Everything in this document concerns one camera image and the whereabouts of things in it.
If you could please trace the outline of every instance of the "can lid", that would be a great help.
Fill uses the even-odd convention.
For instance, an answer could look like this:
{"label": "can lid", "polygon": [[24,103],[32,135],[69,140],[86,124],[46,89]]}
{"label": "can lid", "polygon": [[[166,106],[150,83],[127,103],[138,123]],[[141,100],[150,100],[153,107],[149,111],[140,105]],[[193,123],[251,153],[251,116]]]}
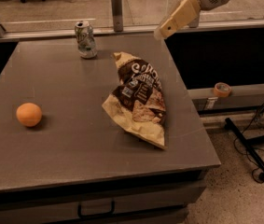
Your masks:
{"label": "can lid", "polygon": [[78,27],[78,28],[83,28],[83,27],[88,27],[88,26],[89,26],[88,21],[79,21],[76,23],[76,27]]}

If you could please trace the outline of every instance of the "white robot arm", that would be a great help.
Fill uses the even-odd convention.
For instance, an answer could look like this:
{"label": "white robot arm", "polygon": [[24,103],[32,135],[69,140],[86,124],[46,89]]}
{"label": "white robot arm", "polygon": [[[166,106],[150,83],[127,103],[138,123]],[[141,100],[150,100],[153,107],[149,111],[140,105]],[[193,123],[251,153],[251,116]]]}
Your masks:
{"label": "white robot arm", "polygon": [[211,10],[227,4],[229,0],[183,0],[155,30],[156,39],[166,39],[178,29],[197,20],[201,10]]}

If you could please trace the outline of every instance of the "snack bag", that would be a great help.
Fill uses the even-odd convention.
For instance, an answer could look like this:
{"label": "snack bag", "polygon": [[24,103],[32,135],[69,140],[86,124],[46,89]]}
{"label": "snack bag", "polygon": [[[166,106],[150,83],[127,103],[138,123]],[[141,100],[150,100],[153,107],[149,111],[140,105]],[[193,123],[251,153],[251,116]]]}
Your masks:
{"label": "snack bag", "polygon": [[156,70],[129,53],[114,53],[120,85],[103,103],[103,109],[126,132],[166,149],[166,108]]}

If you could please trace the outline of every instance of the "soda can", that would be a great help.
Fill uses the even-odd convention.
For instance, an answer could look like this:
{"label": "soda can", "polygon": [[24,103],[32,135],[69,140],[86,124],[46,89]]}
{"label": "soda can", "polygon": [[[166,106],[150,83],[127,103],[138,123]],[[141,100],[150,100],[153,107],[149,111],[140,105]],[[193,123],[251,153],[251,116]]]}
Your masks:
{"label": "soda can", "polygon": [[93,28],[88,21],[79,21],[75,26],[78,52],[82,58],[89,59],[97,55]]}

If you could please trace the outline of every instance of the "orange ball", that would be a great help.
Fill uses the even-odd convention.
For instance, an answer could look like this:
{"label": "orange ball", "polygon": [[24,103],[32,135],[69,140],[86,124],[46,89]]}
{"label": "orange ball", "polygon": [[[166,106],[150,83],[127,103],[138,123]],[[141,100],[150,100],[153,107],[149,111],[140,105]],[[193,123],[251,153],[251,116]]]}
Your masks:
{"label": "orange ball", "polygon": [[34,127],[42,117],[41,108],[33,103],[25,103],[17,109],[18,121],[26,127]]}

